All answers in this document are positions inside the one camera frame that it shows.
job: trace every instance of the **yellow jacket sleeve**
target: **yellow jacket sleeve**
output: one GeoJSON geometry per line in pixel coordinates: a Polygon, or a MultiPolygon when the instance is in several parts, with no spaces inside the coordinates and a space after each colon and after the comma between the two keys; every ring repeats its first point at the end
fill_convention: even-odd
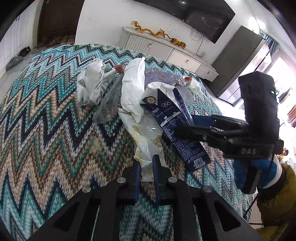
{"type": "Polygon", "coordinates": [[[288,226],[289,218],[296,214],[296,175],[287,164],[282,164],[282,169],[285,183],[281,191],[269,201],[257,200],[261,220],[265,224],[257,231],[266,241],[278,240],[288,226]]]}

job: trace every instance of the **ceiling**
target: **ceiling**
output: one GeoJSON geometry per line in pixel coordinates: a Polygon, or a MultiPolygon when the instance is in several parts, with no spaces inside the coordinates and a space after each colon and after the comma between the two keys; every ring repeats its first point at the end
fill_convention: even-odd
{"type": "Polygon", "coordinates": [[[280,47],[296,63],[296,49],[276,17],[257,0],[246,0],[262,32],[276,40],[280,47]]]}

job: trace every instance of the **brown door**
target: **brown door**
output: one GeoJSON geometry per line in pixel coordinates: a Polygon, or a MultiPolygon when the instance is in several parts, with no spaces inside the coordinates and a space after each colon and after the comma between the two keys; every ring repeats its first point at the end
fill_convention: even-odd
{"type": "Polygon", "coordinates": [[[84,0],[44,0],[38,25],[38,41],[76,34],[84,0]]]}

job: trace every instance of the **blue curtain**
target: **blue curtain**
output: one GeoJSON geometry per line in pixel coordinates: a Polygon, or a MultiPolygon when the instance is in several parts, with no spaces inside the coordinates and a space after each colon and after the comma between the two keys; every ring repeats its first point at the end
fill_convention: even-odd
{"type": "Polygon", "coordinates": [[[266,40],[266,42],[268,44],[270,56],[272,56],[275,53],[275,51],[278,49],[279,44],[277,41],[272,39],[272,37],[270,37],[268,34],[264,34],[263,38],[266,40]]]}

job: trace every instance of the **metal screw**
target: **metal screw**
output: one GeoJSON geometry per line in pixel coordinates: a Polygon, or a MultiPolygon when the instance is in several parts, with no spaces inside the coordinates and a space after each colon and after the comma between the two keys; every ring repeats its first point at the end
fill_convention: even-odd
{"type": "Polygon", "coordinates": [[[82,188],[82,191],[83,191],[84,193],[88,193],[88,192],[91,191],[91,187],[90,187],[90,186],[84,186],[84,187],[82,188]]]}
{"type": "Polygon", "coordinates": [[[212,191],[212,188],[210,186],[204,186],[202,188],[205,192],[211,192],[212,191]]]}
{"type": "Polygon", "coordinates": [[[170,183],[175,183],[175,182],[177,182],[177,178],[175,178],[175,177],[169,177],[169,178],[168,178],[168,181],[169,181],[170,183]]]}
{"type": "Polygon", "coordinates": [[[126,179],[124,177],[117,178],[118,183],[125,183],[126,179]]]}

